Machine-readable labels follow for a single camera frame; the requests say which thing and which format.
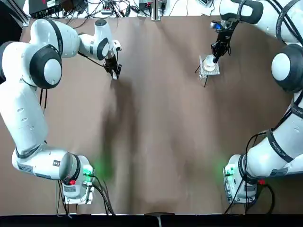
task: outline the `green led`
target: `green led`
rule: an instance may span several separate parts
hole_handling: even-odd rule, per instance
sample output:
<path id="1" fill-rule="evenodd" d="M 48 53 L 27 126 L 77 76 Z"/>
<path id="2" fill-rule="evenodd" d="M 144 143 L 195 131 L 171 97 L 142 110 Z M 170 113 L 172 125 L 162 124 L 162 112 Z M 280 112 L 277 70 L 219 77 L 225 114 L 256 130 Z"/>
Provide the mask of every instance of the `green led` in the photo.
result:
<path id="1" fill-rule="evenodd" d="M 233 175 L 235 172 L 234 172 L 234 169 L 235 169 L 235 164 L 228 164 L 226 167 L 225 167 L 225 172 L 226 172 L 226 175 Z"/>

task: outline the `red button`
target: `red button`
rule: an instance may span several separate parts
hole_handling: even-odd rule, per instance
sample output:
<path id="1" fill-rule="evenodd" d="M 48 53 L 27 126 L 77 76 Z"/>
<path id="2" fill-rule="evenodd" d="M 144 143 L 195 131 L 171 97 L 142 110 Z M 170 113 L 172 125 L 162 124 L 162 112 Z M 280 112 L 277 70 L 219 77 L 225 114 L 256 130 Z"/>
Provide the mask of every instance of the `red button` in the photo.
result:
<path id="1" fill-rule="evenodd" d="M 75 185 L 76 184 L 76 181 L 75 180 L 71 180 L 70 181 L 70 185 Z"/>

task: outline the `label sticker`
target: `label sticker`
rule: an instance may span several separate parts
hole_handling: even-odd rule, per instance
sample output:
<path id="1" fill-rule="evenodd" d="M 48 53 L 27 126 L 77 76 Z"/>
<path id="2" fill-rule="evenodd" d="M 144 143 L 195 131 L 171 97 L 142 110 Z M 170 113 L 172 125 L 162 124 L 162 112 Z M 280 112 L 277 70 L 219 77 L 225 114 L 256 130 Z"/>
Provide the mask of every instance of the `label sticker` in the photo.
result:
<path id="1" fill-rule="evenodd" d="M 76 192 L 76 186 L 64 186 L 65 192 Z"/>
<path id="2" fill-rule="evenodd" d="M 45 179 L 50 179 L 50 180 L 52 179 L 51 176 L 49 176 L 49 175 L 44 175 L 44 174 L 37 174 L 37 173 L 36 173 L 36 176 L 39 176 L 39 177 L 42 177 L 42 178 L 45 178 Z"/>
<path id="3" fill-rule="evenodd" d="M 60 161 L 54 160 L 53 161 L 53 166 L 60 166 Z"/>
<path id="4" fill-rule="evenodd" d="M 54 5 L 56 5 L 56 0 L 51 0 L 47 2 L 47 7 L 52 7 Z"/>
<path id="5" fill-rule="evenodd" d="M 273 169 L 270 176 L 285 176 L 287 174 L 288 167 L 282 169 Z"/>
<path id="6" fill-rule="evenodd" d="M 19 170 L 22 170 L 24 172 L 27 172 L 29 174 L 33 174 L 33 167 L 32 166 L 28 166 L 28 165 L 24 165 L 24 164 L 20 164 L 17 163 Z"/>

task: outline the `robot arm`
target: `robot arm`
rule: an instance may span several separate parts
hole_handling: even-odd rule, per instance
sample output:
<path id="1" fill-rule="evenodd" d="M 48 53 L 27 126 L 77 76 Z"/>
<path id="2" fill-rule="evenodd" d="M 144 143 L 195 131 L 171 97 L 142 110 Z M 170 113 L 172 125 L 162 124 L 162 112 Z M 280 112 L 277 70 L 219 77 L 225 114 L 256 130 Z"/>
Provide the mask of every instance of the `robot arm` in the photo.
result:
<path id="1" fill-rule="evenodd" d="M 212 44 L 214 62 L 229 50 L 229 42 L 238 22 L 250 23 L 266 34 L 287 44 L 272 61 L 272 74 L 284 90 L 295 93 L 294 99 L 277 127 L 266 131 L 266 137 L 249 149 L 247 155 L 233 155 L 223 168 L 225 190 L 230 202 L 246 203 L 255 200 L 257 180 L 303 172 L 303 33 L 301 3 L 272 3 L 270 0 L 222 0 L 222 22 L 212 22 L 218 32 Z M 278 14 L 277 5 L 283 7 Z M 286 25 L 283 14 L 296 28 Z"/>
<path id="2" fill-rule="evenodd" d="M 63 23 L 39 19 L 32 24 L 29 44 L 7 42 L 0 47 L 0 113 L 16 144 L 12 164 L 17 170 L 61 180 L 66 197 L 87 202 L 90 188 L 84 183 L 92 181 L 89 175 L 94 170 L 84 156 L 46 143 L 48 126 L 35 92 L 37 87 L 56 87 L 62 76 L 61 58 L 78 52 L 105 59 L 104 68 L 118 79 L 120 50 L 105 20 L 96 21 L 95 34 L 90 36 L 78 35 Z"/>
<path id="3" fill-rule="evenodd" d="M 279 4 L 285 7 L 287 2 L 280 1 Z M 217 41 L 211 45 L 214 63 L 217 63 L 219 58 L 230 50 L 232 34 L 240 21 L 252 24 L 287 44 L 299 44 L 292 29 L 285 23 L 285 18 L 280 17 L 274 7 L 277 8 L 277 5 L 267 0 L 222 0 L 219 6 L 222 21 L 211 23 L 211 28 L 218 33 Z M 287 11 L 286 17 L 293 21 L 299 33 L 303 29 L 302 16 L 300 2 L 296 2 Z"/>

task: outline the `brown tabletop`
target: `brown tabletop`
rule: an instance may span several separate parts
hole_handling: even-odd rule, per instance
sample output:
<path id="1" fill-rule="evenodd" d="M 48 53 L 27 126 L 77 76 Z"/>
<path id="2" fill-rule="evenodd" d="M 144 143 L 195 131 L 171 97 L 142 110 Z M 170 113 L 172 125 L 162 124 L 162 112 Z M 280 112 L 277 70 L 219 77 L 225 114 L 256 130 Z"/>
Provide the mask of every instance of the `brown tabletop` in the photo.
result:
<path id="1" fill-rule="evenodd" d="M 219 61 L 221 74 L 203 88 L 194 71 L 216 40 L 212 19 L 108 19 L 123 47 L 119 81 L 79 55 L 62 61 L 62 80 L 48 92 L 47 141 L 90 160 L 108 183 L 116 213 L 224 212 L 222 167 L 244 152 L 251 135 L 275 125 L 290 103 L 270 70 L 283 45 L 245 24 L 232 37 L 232 55 Z M 77 31 L 93 35 L 94 21 Z M 30 40 L 29 28 L 21 40 Z M 0 126 L 0 214 L 55 213 L 55 182 L 13 168 L 14 143 L 2 120 Z M 301 179 L 268 180 L 274 212 L 302 211 Z M 264 191 L 250 212 L 269 205 Z M 93 205 L 77 211 L 104 212 L 101 197 L 95 193 Z"/>

